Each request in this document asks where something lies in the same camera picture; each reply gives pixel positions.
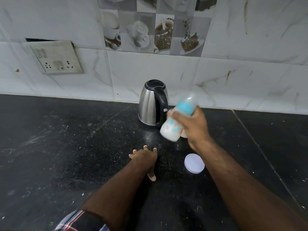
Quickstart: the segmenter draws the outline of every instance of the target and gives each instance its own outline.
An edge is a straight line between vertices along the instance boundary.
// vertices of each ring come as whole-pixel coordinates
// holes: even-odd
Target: electrical outlet
[[[44,74],[83,73],[70,41],[29,42]]]

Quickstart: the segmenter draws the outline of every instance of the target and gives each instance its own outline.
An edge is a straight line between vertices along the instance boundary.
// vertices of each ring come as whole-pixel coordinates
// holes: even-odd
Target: right forearm
[[[200,143],[197,151],[242,230],[307,229],[298,214],[248,174],[213,140]]]

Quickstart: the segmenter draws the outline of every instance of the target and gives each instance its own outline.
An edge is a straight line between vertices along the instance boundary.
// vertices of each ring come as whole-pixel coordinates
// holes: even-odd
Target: baby bottle with milk
[[[190,117],[197,106],[197,97],[194,93],[190,93],[185,99],[181,100],[174,110]],[[183,126],[173,118],[169,117],[160,129],[160,133],[166,139],[176,142],[183,131]]]

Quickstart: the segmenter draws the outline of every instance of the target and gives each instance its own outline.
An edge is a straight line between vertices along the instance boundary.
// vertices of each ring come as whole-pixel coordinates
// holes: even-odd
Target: kettle lid release button
[[[166,95],[161,95],[161,99],[166,102],[167,98],[166,98]]]

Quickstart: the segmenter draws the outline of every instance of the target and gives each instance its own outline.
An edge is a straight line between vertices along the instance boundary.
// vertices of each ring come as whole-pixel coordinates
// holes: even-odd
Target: electric kettle
[[[139,99],[139,120],[148,127],[161,128],[167,118],[168,93],[166,85],[157,79],[147,81]]]

